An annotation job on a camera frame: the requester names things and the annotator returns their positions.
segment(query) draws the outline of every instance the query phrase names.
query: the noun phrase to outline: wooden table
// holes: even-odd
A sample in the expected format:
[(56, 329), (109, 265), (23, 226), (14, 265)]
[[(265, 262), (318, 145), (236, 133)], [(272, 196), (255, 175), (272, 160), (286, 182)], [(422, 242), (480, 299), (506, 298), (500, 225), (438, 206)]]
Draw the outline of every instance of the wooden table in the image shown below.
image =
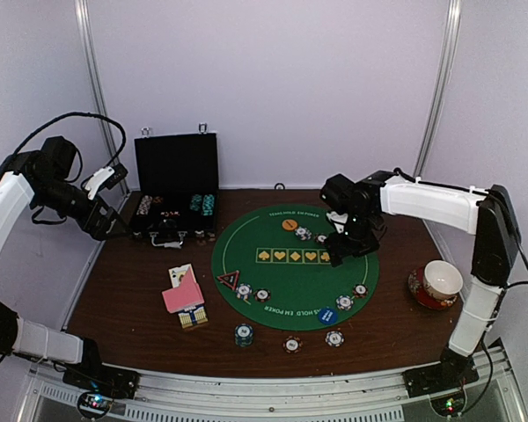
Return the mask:
[[(219, 232), (254, 209), (287, 203), (324, 207), (318, 191), (223, 191)], [(229, 306), (211, 274), (214, 244), (195, 240), (181, 251), (156, 249), (147, 241), (108, 241), (69, 332), (94, 338), (107, 363), (188, 375), (343, 375), (438, 360), (461, 305), (434, 311), (412, 298), (406, 285), (408, 273), (440, 257), (422, 221), (388, 215), (385, 222), (388, 230), (378, 251), (378, 287), (364, 309), (337, 326), (345, 336), (342, 347), (328, 347), (325, 330), (304, 331), (297, 334), (304, 342), (301, 353), (284, 352), (282, 342), (294, 332), (253, 323)], [(178, 317), (166, 312), (161, 295), (170, 287), (168, 268), (185, 263), (194, 266), (209, 316), (208, 324), (191, 331), (182, 330)], [(254, 327), (250, 347), (234, 343), (233, 331), (240, 323)]]

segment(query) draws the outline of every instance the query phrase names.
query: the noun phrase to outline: red floral bowl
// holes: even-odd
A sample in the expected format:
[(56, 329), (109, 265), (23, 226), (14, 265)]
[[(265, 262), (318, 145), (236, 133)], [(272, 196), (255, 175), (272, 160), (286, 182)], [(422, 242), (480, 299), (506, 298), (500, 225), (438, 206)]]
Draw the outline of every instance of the red floral bowl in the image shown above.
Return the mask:
[(431, 297), (422, 285), (423, 274), (424, 267), (417, 268), (409, 274), (407, 281), (408, 289), (418, 303), (430, 309), (442, 310), (448, 309), (456, 302), (458, 295), (454, 295), (448, 299), (444, 299), (443, 301), (438, 301), (437, 299)]

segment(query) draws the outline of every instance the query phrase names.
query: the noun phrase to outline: poker mat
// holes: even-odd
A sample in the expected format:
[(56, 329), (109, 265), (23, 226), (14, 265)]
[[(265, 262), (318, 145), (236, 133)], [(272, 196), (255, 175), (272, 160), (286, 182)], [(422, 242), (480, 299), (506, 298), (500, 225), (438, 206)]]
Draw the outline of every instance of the poker mat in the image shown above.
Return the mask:
[[(363, 308), (373, 295), (379, 278), (378, 256), (344, 259), (332, 268), (325, 247), (314, 240), (328, 235), (333, 227), (325, 217), (326, 210), (307, 205), (264, 207), (243, 215), (225, 229), (217, 239), (211, 269), (223, 298), (243, 316), (268, 327), (310, 331), (325, 328), (319, 321), (324, 308), (334, 309), (331, 325), (345, 321)], [(282, 227), (284, 220), (295, 220), (299, 227), (311, 231), (310, 240), (299, 239), (294, 231)], [(218, 278), (225, 277), (223, 283)], [(238, 298), (241, 284), (251, 293)], [(367, 287), (365, 297), (354, 295), (355, 286)], [(257, 292), (268, 291), (262, 302)], [(337, 298), (347, 295), (353, 300), (348, 310), (337, 308)]]

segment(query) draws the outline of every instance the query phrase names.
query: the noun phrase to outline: blue disc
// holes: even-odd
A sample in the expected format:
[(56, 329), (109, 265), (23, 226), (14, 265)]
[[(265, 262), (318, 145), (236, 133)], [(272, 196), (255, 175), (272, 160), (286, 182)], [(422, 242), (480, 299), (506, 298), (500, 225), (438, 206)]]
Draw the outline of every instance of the blue disc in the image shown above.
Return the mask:
[(332, 308), (321, 309), (318, 317), (319, 321), (324, 325), (336, 324), (336, 321), (338, 321), (338, 314), (336, 313), (336, 310)]

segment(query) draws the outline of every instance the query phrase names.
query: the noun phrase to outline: white bowl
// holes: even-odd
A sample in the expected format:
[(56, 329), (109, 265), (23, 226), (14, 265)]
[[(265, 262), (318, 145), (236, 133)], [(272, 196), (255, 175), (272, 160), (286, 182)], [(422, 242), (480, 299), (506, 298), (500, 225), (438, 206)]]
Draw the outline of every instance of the white bowl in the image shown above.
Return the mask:
[(464, 286), (464, 280), (458, 268), (446, 261), (430, 261), (424, 267), (422, 277), (424, 290), (437, 299), (443, 301), (457, 295)]

